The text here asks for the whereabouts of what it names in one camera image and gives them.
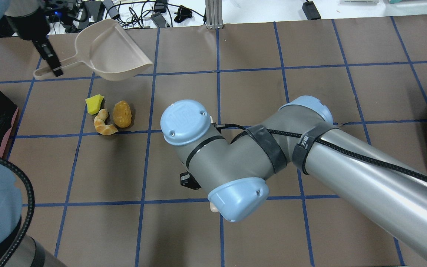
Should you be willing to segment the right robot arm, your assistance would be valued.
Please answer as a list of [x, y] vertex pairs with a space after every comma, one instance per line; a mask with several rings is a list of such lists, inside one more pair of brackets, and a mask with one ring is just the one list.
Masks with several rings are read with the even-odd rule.
[[190, 99], [166, 108], [160, 127], [185, 166], [181, 184], [203, 189], [227, 221], [256, 211], [269, 195], [266, 180], [292, 163], [427, 260], [427, 175], [333, 125], [313, 96], [283, 105], [233, 142]]

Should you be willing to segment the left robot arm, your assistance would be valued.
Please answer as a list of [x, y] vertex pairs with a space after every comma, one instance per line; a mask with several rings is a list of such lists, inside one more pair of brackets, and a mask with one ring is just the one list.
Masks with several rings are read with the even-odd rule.
[[[0, 0], [2, 17], [21, 39], [34, 44], [50, 75], [63, 75], [47, 37], [50, 27], [40, 0]], [[36, 207], [34, 189], [27, 175], [2, 157], [18, 111], [0, 91], [0, 267], [63, 267], [63, 262], [27, 234]]]

